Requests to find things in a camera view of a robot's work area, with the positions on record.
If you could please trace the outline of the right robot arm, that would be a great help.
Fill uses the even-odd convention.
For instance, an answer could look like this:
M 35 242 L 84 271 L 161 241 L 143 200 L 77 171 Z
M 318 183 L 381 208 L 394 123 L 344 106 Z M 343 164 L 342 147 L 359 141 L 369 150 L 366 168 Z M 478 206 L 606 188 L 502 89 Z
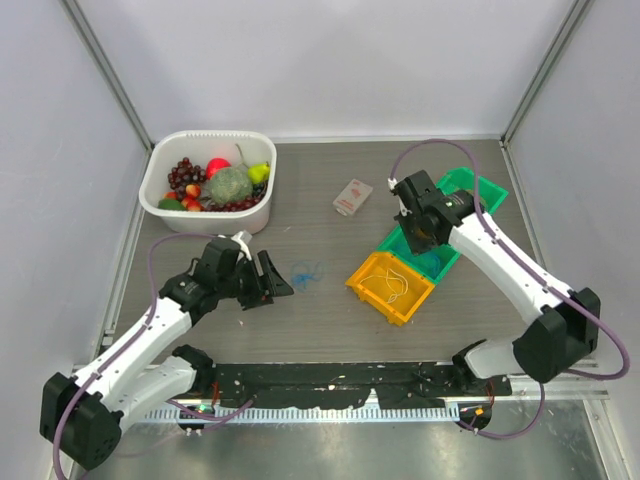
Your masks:
M 460 364 L 451 371 L 457 391 L 472 395 L 488 378 L 511 373 L 547 383 L 595 350 L 599 333 L 590 318 L 600 312 L 599 297 L 546 272 L 500 230 L 472 193 L 445 194 L 424 171 L 387 183 L 399 201 L 395 219 L 411 252 L 452 247 L 500 289 L 526 325 L 517 338 L 480 340 L 460 351 L 455 358 Z

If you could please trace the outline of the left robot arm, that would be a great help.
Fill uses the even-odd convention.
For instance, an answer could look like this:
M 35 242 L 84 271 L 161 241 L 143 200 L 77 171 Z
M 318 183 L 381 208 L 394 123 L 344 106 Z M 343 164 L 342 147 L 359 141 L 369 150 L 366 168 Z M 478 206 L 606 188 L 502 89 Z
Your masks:
M 200 399 L 211 391 L 212 361 L 191 347 L 152 372 L 145 369 L 220 301 L 234 299 L 249 310 L 293 294 L 266 251 L 251 253 L 248 232 L 206 238 L 186 271 L 151 288 L 149 308 L 111 347 L 74 374 L 55 373 L 44 384 L 39 432 L 52 444 L 57 478 L 65 476 L 63 456 L 92 470 L 149 408 L 180 393 Z

